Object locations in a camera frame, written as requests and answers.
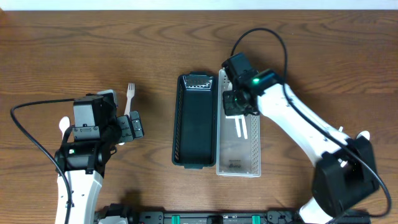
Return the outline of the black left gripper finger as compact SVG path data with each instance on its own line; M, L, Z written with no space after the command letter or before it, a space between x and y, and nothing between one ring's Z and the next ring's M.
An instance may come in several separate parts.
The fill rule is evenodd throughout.
M121 128L119 142L131 142L134 140L131 120L128 115L117 117L117 124Z
M144 137L144 130L142 127L141 117L138 111L131 111L130 112L130 119L132 123L132 130L134 132L135 138L143 138Z

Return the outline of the white plastic spoon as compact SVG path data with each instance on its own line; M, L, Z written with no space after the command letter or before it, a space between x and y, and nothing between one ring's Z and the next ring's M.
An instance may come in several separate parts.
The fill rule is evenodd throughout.
M358 135L357 135L357 139L364 137L366 138L368 141L370 140L370 132L369 131L361 131Z
M244 115L241 115L241 122L242 122L243 136L244 136L245 139L248 139L248 130L247 130L246 120L245 120L245 116Z
M241 137L240 115L234 116L234 122L236 126L237 136L240 138Z

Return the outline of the white plastic fork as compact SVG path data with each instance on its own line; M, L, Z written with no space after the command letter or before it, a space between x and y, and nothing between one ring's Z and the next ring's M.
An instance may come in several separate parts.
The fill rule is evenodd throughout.
M127 86L127 93L126 93L126 97L127 97L127 102L126 102L126 106L125 106L125 110L124 110L124 115L128 115L130 118L130 112L131 112L131 102L132 99L134 98L135 95L135 84L134 83L129 83ZM124 145L126 142L120 142L119 145L122 146Z
M70 118L68 116L64 116L58 124L58 127L62 132L62 138L64 137L65 132L69 128L69 126L70 126Z

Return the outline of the clear white perforated basket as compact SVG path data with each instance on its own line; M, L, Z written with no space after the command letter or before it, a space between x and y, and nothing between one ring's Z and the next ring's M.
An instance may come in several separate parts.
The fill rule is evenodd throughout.
M245 116L248 139L242 131L237 136L234 116L226 116L222 93L227 90L229 79L221 69L218 74L218 130L216 145L216 173L223 176L255 178L261 176L260 118Z

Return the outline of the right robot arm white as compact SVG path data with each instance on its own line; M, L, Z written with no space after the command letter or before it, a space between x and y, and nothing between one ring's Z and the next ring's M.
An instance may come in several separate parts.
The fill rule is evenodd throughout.
M222 68L177 81L172 162L187 169L216 166L218 175L259 177L260 116L271 119L315 167L312 198L299 210L305 223L354 222L347 210L378 188L367 132L351 139L305 106L272 70Z

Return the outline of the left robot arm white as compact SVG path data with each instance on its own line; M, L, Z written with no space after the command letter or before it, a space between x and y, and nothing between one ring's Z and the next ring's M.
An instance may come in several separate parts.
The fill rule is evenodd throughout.
M106 163L116 146L144 136L137 111L117 115L114 90L87 94L73 101L75 123L68 117L60 121L62 143L55 153L58 171L57 223L128 223L126 215L95 217Z

